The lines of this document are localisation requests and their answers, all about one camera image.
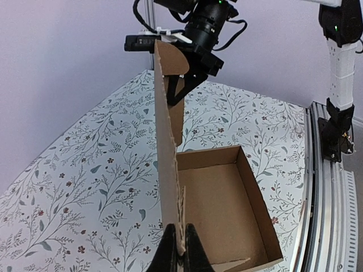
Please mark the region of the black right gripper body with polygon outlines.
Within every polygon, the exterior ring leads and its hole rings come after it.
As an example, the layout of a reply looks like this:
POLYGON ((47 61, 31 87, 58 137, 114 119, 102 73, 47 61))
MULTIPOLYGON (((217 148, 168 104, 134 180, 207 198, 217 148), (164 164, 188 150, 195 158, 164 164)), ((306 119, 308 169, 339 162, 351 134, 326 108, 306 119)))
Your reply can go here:
POLYGON ((216 76, 222 69, 224 61, 205 48, 186 42, 172 42, 186 57, 189 70, 183 75, 186 82, 203 82, 209 75, 216 76))

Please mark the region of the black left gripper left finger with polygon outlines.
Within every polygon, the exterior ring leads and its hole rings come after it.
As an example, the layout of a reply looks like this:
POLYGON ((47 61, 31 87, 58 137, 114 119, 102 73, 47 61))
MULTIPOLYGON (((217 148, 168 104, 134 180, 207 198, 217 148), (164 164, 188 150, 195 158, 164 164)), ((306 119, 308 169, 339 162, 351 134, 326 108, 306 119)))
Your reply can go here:
POLYGON ((176 246, 175 225, 168 224, 146 272, 177 272, 178 251, 176 246))

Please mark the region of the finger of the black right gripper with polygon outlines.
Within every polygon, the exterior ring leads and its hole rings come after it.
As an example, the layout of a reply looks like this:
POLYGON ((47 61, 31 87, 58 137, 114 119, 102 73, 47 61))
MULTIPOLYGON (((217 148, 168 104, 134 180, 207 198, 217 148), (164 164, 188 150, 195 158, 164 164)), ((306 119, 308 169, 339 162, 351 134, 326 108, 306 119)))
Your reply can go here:
POLYGON ((168 76, 167 104, 177 105, 198 85, 199 79, 196 75, 187 75, 184 78, 181 78, 179 75, 168 76), (179 83, 184 83, 184 86, 180 90, 178 90, 179 83))

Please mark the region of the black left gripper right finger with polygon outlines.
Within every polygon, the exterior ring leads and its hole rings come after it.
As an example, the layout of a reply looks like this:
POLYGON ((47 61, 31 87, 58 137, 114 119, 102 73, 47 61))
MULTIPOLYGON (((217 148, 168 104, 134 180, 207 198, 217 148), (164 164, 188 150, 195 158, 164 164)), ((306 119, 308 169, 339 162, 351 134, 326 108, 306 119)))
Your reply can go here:
POLYGON ((197 234, 196 228, 191 223, 188 223, 185 229, 184 271, 214 272, 197 234))

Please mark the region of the brown cardboard box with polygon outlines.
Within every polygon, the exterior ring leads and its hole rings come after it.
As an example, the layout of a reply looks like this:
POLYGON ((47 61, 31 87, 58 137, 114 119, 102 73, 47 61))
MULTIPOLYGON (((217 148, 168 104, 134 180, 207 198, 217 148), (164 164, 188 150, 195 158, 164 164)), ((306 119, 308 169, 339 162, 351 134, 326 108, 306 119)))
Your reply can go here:
POLYGON ((174 224, 178 269, 184 271, 185 229, 195 226, 214 271, 260 271, 283 259, 260 188, 241 146, 178 152, 184 104, 167 104, 168 76, 189 64, 175 46, 154 45, 157 170, 162 224, 174 224))

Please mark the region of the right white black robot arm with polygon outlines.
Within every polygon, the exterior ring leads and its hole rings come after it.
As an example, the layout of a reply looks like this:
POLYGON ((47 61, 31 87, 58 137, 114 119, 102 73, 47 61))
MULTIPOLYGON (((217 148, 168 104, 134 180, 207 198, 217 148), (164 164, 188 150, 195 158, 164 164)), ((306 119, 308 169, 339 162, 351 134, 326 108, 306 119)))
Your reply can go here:
MULTIPOLYGON (((319 118, 323 158, 340 162, 353 152, 350 131, 354 112, 353 82, 358 44, 362 42, 360 1, 318 1, 318 22, 330 56, 330 94, 326 101, 329 119, 319 118)), ((183 40, 206 52, 227 49, 247 29, 237 20, 232 1, 156 1, 185 25, 183 40)))

